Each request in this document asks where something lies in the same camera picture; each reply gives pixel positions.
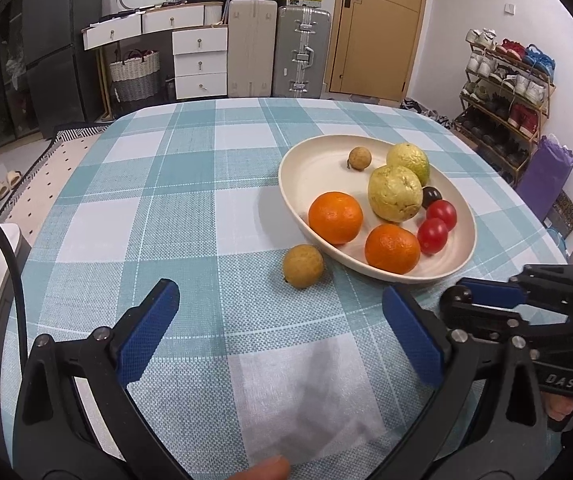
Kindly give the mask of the person's left hand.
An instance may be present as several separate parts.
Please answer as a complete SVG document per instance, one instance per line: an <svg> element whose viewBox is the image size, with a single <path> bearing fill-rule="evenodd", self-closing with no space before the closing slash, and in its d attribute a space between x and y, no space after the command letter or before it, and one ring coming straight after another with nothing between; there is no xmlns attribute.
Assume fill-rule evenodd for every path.
<svg viewBox="0 0 573 480"><path fill-rule="evenodd" d="M233 474L228 480L287 480L290 472L289 461L284 456L277 455Z"/></svg>

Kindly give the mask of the person's right hand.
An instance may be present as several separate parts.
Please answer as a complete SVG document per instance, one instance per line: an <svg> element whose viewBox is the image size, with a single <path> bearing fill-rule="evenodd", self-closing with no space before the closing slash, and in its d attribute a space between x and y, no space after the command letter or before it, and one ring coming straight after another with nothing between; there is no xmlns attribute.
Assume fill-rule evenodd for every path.
<svg viewBox="0 0 573 480"><path fill-rule="evenodd" d="M541 393L544 409L548 416L556 422L563 422L573 414L573 399L559 394Z"/></svg>

